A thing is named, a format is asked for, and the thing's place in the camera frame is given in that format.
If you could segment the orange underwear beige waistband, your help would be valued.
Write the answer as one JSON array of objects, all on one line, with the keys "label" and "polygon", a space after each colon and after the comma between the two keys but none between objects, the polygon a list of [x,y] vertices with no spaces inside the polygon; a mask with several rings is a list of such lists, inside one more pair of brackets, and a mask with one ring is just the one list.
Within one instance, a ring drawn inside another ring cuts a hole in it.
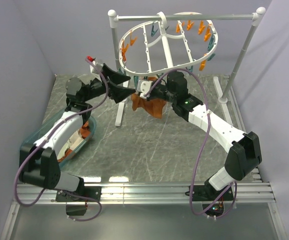
[{"label": "orange underwear beige waistband", "polygon": [[138,108],[144,109],[149,115],[154,118],[161,119],[163,116],[163,108],[167,104],[165,100],[162,99],[152,99],[145,100],[138,96],[136,93],[133,93],[130,97],[132,101],[132,110],[136,111]]}]

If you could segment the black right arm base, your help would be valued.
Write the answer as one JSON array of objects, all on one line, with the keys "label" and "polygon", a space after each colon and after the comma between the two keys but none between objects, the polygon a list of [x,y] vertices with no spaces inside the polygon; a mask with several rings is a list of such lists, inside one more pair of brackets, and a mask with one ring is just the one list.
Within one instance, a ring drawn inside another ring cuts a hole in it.
[{"label": "black right arm base", "polygon": [[[211,185],[194,185],[192,191],[192,201],[193,202],[212,202],[214,201],[220,193],[225,188],[217,191]],[[221,196],[220,200],[224,201],[232,201],[234,199],[234,194],[232,187],[230,186],[229,189]]]}]

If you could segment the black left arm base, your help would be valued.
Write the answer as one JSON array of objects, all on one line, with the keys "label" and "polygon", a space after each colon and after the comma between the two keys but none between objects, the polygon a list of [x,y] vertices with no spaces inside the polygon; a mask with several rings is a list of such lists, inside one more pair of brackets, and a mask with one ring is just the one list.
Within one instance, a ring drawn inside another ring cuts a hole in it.
[{"label": "black left arm base", "polygon": [[101,186],[84,186],[79,191],[60,190],[56,192],[56,202],[99,202],[101,199]]}]

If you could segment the white oval clip hanger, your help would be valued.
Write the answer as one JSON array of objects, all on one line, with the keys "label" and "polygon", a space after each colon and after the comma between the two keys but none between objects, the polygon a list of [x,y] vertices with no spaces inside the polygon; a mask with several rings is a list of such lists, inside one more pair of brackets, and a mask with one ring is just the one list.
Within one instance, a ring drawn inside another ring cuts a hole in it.
[{"label": "white oval clip hanger", "polygon": [[[187,43],[189,48],[191,49],[191,55],[195,60],[203,57],[207,53],[208,48],[211,45],[211,42],[209,40],[207,41],[204,40],[205,34],[204,33],[200,34],[198,32],[200,24],[201,24],[200,20],[195,20],[193,23],[188,23],[188,21],[186,20],[182,21],[182,27],[184,29]],[[124,41],[123,45],[124,47],[126,47],[124,55],[124,59],[126,61],[125,64],[127,68],[131,71],[138,73],[145,73],[148,70],[144,39],[145,38],[143,36],[143,30],[139,28],[137,30],[134,30],[131,36],[127,36]],[[179,65],[188,63],[189,58],[183,40],[169,39],[168,43],[170,47],[173,64],[176,66],[176,68],[180,68]],[[163,44],[161,41],[159,41],[157,44],[149,48],[149,55],[153,71],[165,69],[167,67]],[[200,65],[197,64],[193,67],[188,67],[186,69],[193,70],[194,67],[197,67],[199,70]]]}]

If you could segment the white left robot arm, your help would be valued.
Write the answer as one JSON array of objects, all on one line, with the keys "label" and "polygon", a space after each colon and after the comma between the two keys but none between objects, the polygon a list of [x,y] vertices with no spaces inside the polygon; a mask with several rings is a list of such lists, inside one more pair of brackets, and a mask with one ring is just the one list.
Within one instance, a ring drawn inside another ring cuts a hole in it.
[{"label": "white left robot arm", "polygon": [[87,103],[89,100],[106,96],[118,104],[135,93],[135,89],[123,85],[130,76],[113,71],[106,64],[99,70],[100,75],[88,84],[78,77],[66,82],[66,108],[60,119],[43,137],[20,148],[17,181],[67,191],[74,201],[85,197],[83,178],[61,172],[57,157],[70,137],[89,121],[93,108]]}]

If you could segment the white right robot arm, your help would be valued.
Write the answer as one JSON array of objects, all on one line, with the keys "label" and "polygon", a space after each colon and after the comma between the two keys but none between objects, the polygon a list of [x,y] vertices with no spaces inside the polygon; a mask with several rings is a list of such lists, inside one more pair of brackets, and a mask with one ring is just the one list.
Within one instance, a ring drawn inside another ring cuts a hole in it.
[{"label": "white right robot arm", "polygon": [[170,102],[179,117],[205,131],[207,137],[212,137],[227,153],[224,166],[205,182],[205,195],[216,200],[226,186],[241,181],[262,163],[259,136],[230,125],[209,109],[206,100],[201,101],[190,94],[188,82],[179,69],[165,76],[165,84],[156,80],[149,87],[142,87],[144,96],[149,100]]}]

